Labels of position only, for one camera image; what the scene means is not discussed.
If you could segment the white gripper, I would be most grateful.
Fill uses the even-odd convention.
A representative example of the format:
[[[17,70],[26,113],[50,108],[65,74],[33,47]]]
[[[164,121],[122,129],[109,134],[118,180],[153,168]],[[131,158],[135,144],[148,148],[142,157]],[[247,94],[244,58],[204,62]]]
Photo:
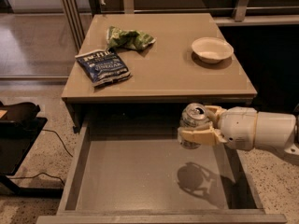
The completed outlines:
[[[179,127],[178,141],[184,147],[216,146],[252,150],[257,111],[250,107],[234,107],[225,111],[217,105],[206,105],[211,123],[198,127]]]

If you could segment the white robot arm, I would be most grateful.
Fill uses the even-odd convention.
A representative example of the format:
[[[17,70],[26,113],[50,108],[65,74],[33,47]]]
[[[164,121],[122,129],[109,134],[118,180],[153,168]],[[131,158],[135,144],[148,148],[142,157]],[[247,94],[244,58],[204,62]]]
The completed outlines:
[[[224,109],[192,103],[181,114],[178,140],[189,149],[224,144],[231,149],[266,150],[281,159],[298,161],[298,118],[251,107]]]

